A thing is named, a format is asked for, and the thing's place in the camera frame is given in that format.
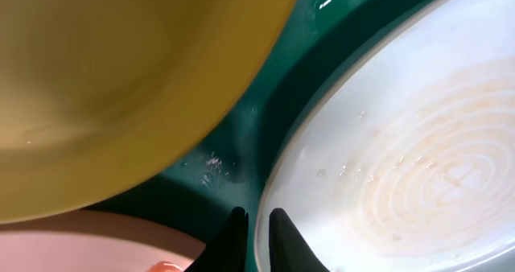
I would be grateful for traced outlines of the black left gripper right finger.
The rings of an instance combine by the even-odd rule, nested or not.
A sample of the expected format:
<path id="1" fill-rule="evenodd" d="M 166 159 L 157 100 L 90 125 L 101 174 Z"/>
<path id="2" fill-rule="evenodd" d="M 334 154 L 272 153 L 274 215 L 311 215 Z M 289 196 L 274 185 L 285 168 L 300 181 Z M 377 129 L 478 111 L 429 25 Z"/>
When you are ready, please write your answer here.
<path id="1" fill-rule="evenodd" d="M 329 272 L 282 208 L 270 214 L 269 255 L 271 272 Z"/>

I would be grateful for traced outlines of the light blue plate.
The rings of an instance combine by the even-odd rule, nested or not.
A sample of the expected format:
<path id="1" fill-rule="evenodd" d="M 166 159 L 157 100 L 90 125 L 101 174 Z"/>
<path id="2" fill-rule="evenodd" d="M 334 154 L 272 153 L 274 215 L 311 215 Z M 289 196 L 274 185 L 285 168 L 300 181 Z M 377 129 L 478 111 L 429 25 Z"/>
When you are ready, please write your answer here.
<path id="1" fill-rule="evenodd" d="M 305 115 L 267 180 L 330 271 L 514 268 L 514 0 L 430 0 Z"/>

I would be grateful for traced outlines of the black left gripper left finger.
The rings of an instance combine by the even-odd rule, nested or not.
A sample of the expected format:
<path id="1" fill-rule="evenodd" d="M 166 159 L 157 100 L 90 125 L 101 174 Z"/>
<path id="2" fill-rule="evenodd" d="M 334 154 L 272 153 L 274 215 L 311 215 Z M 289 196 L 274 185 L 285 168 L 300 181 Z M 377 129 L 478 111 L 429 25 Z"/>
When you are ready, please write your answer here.
<path id="1" fill-rule="evenodd" d="M 249 215 L 235 207 L 216 237 L 184 272 L 244 272 Z"/>

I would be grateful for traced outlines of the pink white plate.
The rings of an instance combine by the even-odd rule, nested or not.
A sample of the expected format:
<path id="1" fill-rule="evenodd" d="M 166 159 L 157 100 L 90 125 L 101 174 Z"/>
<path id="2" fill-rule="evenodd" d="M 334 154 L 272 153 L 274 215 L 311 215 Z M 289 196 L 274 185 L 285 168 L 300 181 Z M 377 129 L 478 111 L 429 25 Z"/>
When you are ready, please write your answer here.
<path id="1" fill-rule="evenodd" d="M 185 270 L 205 244 L 148 220 L 79 210 L 1 226 L 1 271 Z"/>

